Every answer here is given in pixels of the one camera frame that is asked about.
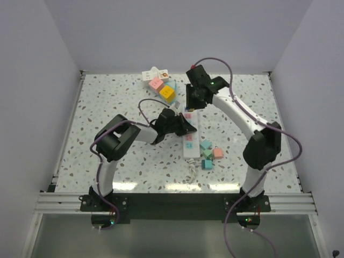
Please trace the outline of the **light cyan charger plug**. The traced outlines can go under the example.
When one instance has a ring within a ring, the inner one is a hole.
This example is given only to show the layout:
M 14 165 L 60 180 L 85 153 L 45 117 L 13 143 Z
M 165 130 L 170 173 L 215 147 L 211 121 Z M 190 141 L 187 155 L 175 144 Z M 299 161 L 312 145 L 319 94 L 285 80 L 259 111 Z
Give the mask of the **light cyan charger plug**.
M 212 143 L 207 139 L 201 141 L 199 145 L 202 150 L 210 149 L 212 147 Z

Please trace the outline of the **white socket adapter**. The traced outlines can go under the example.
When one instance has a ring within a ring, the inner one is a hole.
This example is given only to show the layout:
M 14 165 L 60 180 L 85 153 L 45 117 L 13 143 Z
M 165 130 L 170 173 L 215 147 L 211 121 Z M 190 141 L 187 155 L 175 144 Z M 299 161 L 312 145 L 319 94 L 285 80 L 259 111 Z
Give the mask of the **white socket adapter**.
M 152 67 L 150 70 L 147 71 L 142 71 L 141 75 L 142 75 L 142 80 L 144 82 L 150 82 L 153 78 L 158 77 L 158 68 L 156 67 Z

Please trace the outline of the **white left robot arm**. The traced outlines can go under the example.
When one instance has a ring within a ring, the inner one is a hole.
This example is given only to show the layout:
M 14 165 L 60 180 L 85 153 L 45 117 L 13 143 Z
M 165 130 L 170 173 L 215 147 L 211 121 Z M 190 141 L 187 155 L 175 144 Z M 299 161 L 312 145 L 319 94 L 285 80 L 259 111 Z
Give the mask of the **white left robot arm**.
M 164 108 L 156 119 L 145 125 L 128 120 L 121 114 L 116 115 L 95 136 L 90 151 L 99 158 L 95 183 L 90 187 L 92 204 L 100 211 L 113 209 L 112 180 L 119 160 L 127 154 L 135 141 L 157 145 L 167 134 L 178 137 L 189 136 L 197 132 L 197 127 L 182 113 Z

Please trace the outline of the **aluminium frame rail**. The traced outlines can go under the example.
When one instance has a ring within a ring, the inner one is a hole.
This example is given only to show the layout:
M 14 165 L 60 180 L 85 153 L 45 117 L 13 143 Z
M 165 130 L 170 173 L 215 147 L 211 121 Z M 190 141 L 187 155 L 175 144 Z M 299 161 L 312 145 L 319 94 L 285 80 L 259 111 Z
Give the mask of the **aluminium frame rail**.
M 239 199 L 235 193 L 116 193 L 115 206 L 121 212 L 141 208 L 151 210 L 210 209 L 227 212 Z M 39 194 L 35 211 L 48 214 L 88 212 L 106 214 L 111 209 L 97 207 L 92 198 L 84 193 Z M 317 214 L 310 193 L 268 193 L 251 204 L 240 202 L 235 207 L 239 212 L 268 212 L 274 214 Z

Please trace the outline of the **white cartoon sticker adapter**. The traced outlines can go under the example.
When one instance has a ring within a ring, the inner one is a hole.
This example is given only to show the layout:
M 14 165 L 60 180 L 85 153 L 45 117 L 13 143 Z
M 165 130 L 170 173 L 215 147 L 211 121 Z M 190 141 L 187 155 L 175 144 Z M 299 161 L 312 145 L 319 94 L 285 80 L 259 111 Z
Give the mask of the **white cartoon sticker adapter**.
M 162 80 L 163 82 L 169 81 L 169 73 L 167 69 L 158 70 L 158 78 Z

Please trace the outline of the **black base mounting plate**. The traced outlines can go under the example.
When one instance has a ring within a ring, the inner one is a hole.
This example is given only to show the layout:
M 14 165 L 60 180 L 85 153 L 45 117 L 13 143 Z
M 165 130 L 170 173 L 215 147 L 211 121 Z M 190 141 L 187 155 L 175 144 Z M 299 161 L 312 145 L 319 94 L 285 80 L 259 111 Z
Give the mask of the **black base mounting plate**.
M 91 213 L 94 225 L 128 224 L 131 220 L 220 220 L 229 215 L 237 221 L 238 213 L 270 212 L 267 195 L 246 197 L 235 208 L 239 193 L 111 193 L 104 202 L 93 192 L 79 196 L 80 210 Z

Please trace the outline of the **salmon pink charger plug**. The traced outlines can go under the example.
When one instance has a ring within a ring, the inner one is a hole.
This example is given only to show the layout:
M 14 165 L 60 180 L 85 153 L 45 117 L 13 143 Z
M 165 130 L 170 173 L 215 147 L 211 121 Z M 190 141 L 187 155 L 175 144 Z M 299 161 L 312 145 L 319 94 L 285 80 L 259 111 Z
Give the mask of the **salmon pink charger plug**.
M 215 147 L 213 149 L 213 158 L 222 159 L 224 157 L 223 150 L 220 147 Z

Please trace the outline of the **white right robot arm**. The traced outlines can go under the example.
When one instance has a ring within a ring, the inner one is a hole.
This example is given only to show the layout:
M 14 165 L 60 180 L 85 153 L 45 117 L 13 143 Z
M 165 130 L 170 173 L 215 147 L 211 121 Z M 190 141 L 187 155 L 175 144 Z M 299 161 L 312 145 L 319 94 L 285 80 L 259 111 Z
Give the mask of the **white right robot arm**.
M 244 184 L 240 188 L 237 203 L 245 211 L 252 211 L 264 195 L 267 169 L 281 152 L 281 126 L 268 123 L 246 106 L 233 92 L 224 78 L 211 78 L 202 65 L 193 66 L 186 72 L 187 110 L 204 109 L 212 104 L 226 114 L 248 140 L 243 150 L 247 164 Z

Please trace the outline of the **green charger plug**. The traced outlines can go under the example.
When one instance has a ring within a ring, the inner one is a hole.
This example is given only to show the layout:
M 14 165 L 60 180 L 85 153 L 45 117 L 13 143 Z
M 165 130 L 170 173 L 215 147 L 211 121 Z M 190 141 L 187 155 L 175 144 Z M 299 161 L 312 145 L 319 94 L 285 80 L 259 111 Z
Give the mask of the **green charger plug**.
M 206 160 L 212 160 L 213 159 L 213 151 L 210 149 L 203 150 L 202 157 Z

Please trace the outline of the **white power strip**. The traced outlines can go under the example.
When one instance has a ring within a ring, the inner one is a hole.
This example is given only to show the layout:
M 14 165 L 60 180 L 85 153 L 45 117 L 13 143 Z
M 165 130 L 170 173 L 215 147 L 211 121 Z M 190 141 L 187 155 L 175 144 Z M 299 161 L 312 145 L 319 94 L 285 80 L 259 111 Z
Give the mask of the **white power strip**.
M 200 158 L 198 112 L 184 112 L 183 115 L 187 122 L 196 129 L 196 132 L 183 136 L 183 157 L 185 160 L 198 159 Z

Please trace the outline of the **yellow cube socket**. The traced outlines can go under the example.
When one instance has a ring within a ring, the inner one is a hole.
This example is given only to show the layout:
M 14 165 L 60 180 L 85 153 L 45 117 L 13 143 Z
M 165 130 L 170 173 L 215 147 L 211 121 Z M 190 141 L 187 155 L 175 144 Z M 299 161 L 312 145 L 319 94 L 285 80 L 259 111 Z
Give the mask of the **yellow cube socket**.
M 176 92 L 173 88 L 168 85 L 165 85 L 159 91 L 160 97 L 167 103 L 172 103 L 176 97 Z

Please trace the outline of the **pink cube socket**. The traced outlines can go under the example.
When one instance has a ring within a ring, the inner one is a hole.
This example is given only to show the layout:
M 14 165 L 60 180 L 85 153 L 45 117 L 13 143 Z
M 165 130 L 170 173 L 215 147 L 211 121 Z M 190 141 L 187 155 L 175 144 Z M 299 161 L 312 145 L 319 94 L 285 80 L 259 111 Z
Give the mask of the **pink cube socket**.
M 160 78 L 154 77 L 149 82 L 149 86 L 152 91 L 154 91 L 156 94 L 159 94 L 159 92 L 164 88 L 164 82 Z

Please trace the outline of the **teal blue charger plug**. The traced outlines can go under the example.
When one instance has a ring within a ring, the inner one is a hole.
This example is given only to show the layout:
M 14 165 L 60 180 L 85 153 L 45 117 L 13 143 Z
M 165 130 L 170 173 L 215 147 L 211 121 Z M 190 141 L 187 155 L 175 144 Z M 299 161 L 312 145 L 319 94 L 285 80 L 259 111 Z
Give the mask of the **teal blue charger plug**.
M 211 170 L 213 168 L 212 160 L 203 159 L 201 161 L 201 168 L 203 170 Z

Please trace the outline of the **light blue triangular item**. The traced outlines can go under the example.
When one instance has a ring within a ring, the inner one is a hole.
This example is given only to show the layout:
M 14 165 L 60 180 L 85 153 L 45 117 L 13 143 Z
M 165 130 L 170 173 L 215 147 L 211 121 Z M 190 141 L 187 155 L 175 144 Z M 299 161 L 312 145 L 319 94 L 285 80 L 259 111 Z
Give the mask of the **light blue triangular item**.
M 171 88 L 173 88 L 176 92 L 176 97 L 177 97 L 177 83 L 176 83 L 176 81 L 169 81 L 169 82 L 165 83 L 164 85 L 168 85 Z

